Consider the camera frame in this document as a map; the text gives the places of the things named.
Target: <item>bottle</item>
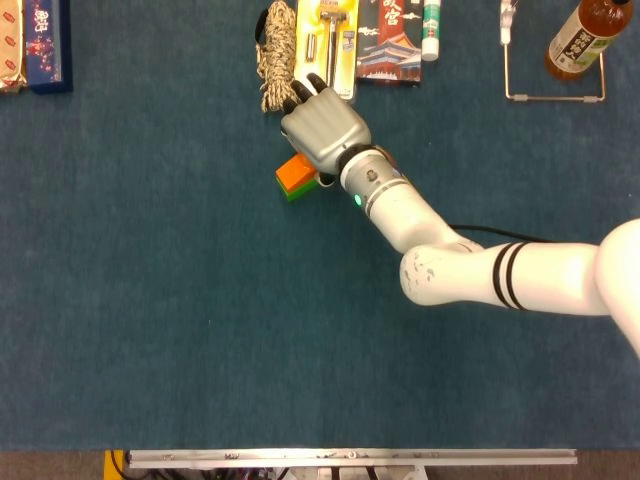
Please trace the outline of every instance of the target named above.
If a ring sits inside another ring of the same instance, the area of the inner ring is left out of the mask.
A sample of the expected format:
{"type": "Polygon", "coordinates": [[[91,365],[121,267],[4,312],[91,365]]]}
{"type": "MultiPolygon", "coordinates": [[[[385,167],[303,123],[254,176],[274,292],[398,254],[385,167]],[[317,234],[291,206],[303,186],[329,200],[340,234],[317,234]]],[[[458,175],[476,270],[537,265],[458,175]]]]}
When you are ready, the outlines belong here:
{"type": "Polygon", "coordinates": [[[422,20],[422,60],[433,62],[440,55],[441,0],[424,0],[422,20]]]}
{"type": "Polygon", "coordinates": [[[582,0],[552,40],[549,72],[562,80],[580,77],[631,20],[631,0],[582,0]]]}

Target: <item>black fingertip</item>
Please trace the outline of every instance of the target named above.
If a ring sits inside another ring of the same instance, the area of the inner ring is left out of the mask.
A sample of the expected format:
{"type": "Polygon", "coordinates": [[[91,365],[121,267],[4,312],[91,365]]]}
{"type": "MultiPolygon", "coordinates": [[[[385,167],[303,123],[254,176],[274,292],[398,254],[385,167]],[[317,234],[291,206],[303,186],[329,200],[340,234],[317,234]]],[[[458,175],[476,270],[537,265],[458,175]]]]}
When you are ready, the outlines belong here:
{"type": "Polygon", "coordinates": [[[267,24],[268,16],[269,16],[269,10],[265,8],[260,13],[260,16],[258,17],[258,22],[256,23],[256,43],[260,43],[260,44],[263,43],[262,34],[264,33],[264,26],[267,24]]]}
{"type": "Polygon", "coordinates": [[[313,88],[316,89],[316,92],[320,93],[322,90],[327,88],[327,84],[318,74],[310,73],[307,75],[307,78],[309,79],[309,82],[311,82],[311,85],[313,85],[313,88]]]}
{"type": "Polygon", "coordinates": [[[285,98],[284,102],[282,102],[282,109],[284,110],[285,115],[292,113],[297,106],[298,104],[290,98],[285,98]]]}
{"type": "Polygon", "coordinates": [[[298,95],[298,98],[301,102],[306,102],[311,97],[313,97],[313,94],[309,91],[309,89],[298,80],[294,80],[293,82],[291,82],[291,88],[293,88],[293,91],[296,92],[296,95],[298,95]]]}

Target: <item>glue stick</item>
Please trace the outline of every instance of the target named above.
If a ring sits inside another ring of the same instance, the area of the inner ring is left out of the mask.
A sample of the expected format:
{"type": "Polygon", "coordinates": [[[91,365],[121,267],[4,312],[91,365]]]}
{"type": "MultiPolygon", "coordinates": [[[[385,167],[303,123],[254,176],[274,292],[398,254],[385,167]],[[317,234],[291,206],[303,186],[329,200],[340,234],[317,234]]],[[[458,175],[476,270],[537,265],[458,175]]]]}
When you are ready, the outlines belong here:
{"type": "Polygon", "coordinates": [[[424,0],[422,18],[422,59],[433,62],[440,55],[440,2],[424,0]]]}

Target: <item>orange block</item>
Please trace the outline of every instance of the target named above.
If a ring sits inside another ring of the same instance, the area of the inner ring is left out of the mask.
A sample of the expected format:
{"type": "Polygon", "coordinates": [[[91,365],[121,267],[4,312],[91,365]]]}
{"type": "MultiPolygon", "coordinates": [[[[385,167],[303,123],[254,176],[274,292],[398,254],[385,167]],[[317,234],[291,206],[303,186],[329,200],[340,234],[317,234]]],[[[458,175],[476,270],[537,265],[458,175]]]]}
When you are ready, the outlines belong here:
{"type": "Polygon", "coordinates": [[[276,170],[276,177],[287,192],[293,192],[309,183],[315,174],[316,169],[301,153],[291,157],[287,163],[276,170]]]}

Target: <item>black stripe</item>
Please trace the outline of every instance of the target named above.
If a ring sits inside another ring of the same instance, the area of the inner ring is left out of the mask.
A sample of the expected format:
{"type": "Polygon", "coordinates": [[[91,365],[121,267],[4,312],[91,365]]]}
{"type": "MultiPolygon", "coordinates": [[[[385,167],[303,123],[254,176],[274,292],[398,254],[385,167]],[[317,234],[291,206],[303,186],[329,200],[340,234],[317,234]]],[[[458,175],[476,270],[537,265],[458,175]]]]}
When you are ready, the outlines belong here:
{"type": "Polygon", "coordinates": [[[513,309],[513,307],[507,303],[507,299],[504,298],[504,295],[502,294],[502,287],[500,286],[500,265],[502,264],[502,259],[507,254],[507,251],[514,245],[515,243],[510,243],[509,245],[506,245],[500,251],[500,253],[496,257],[495,263],[493,264],[493,289],[496,291],[496,295],[498,296],[498,299],[502,303],[504,303],[505,307],[510,309],[513,309]]]}
{"type": "Polygon", "coordinates": [[[522,250],[522,247],[524,247],[525,245],[528,245],[528,243],[521,243],[520,245],[518,245],[518,248],[516,248],[511,254],[509,263],[507,263],[507,291],[509,292],[509,296],[511,297],[513,304],[520,310],[526,310],[526,308],[520,305],[520,302],[518,302],[518,299],[516,298],[516,293],[513,291],[513,264],[516,261],[518,253],[520,253],[520,250],[522,250]]]}

